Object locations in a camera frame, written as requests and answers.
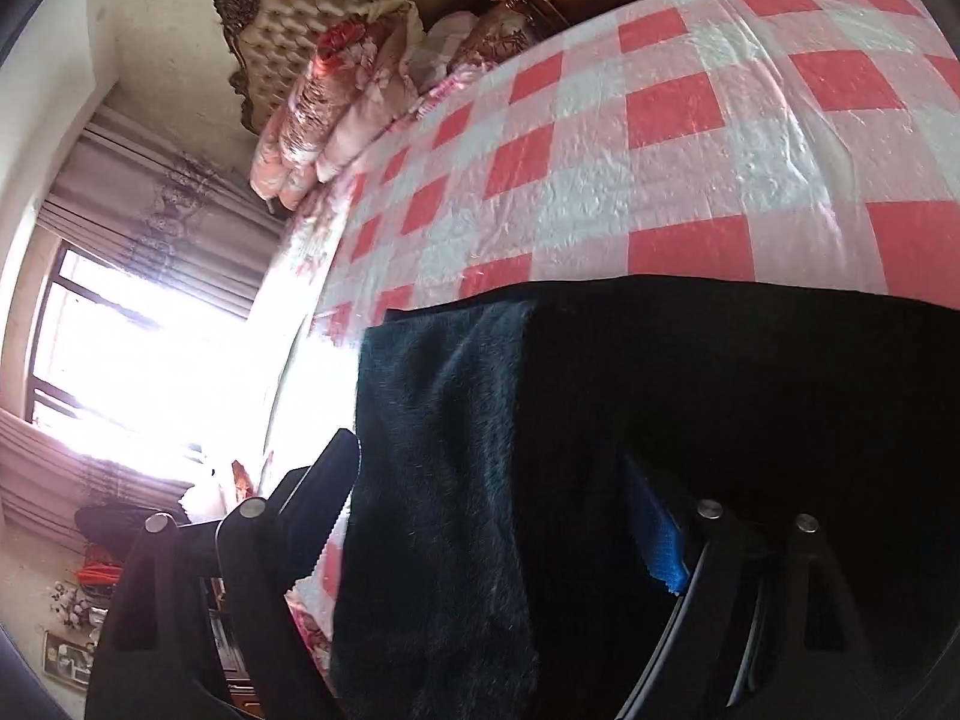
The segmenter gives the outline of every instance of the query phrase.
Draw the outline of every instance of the checkered bed sheet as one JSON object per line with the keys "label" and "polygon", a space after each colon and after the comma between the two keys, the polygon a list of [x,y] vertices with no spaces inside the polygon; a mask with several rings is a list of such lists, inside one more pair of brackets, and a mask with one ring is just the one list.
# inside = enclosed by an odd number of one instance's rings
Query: checkered bed sheet
{"label": "checkered bed sheet", "polygon": [[960,62],[920,0],[645,0],[537,45],[333,187],[313,327],[675,274],[960,308]]}

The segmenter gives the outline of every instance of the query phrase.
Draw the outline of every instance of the black blanket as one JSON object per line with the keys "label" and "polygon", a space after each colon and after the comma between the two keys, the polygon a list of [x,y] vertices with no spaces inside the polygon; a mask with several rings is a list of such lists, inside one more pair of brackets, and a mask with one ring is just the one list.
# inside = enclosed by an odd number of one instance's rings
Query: black blanket
{"label": "black blanket", "polygon": [[628,277],[389,319],[334,621],[353,717],[613,717],[669,604],[622,538],[624,449],[741,518],[813,512],[901,704],[960,622],[960,314]]}

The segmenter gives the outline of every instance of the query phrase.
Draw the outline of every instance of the silver bolt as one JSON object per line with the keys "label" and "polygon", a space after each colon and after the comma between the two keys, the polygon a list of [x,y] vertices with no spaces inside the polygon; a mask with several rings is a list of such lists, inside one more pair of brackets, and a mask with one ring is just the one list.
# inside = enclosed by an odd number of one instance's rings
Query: silver bolt
{"label": "silver bolt", "polygon": [[804,533],[816,533],[820,529],[820,524],[812,514],[800,514],[797,517],[797,527]]}
{"label": "silver bolt", "polygon": [[697,504],[697,514],[703,519],[720,519],[723,514],[723,507],[716,501],[704,498]]}
{"label": "silver bolt", "polygon": [[240,504],[240,517],[257,519],[267,509],[267,502],[263,498],[248,498]]}
{"label": "silver bolt", "polygon": [[151,514],[150,517],[147,517],[146,521],[143,523],[143,527],[147,529],[147,533],[159,533],[167,525],[173,523],[174,518],[170,517],[170,514],[166,512],[157,512],[156,514]]}

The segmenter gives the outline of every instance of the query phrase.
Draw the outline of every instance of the curtain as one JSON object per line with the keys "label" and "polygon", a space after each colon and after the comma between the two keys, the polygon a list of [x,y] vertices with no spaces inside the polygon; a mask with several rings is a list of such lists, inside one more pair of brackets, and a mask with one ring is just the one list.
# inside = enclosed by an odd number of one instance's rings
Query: curtain
{"label": "curtain", "polygon": [[73,521],[79,507],[123,501],[183,515],[179,500],[190,487],[77,454],[0,409],[3,516],[68,549],[83,552],[85,542]]}
{"label": "curtain", "polygon": [[80,134],[38,223],[238,317],[250,312],[283,227],[246,187],[105,107]]}

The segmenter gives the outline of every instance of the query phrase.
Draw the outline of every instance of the window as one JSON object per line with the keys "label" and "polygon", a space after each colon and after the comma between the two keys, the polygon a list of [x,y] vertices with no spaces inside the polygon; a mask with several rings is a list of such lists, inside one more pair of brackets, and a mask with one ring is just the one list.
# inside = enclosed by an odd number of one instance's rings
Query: window
{"label": "window", "polygon": [[241,327],[63,245],[40,307],[28,413],[83,454],[191,478]]}

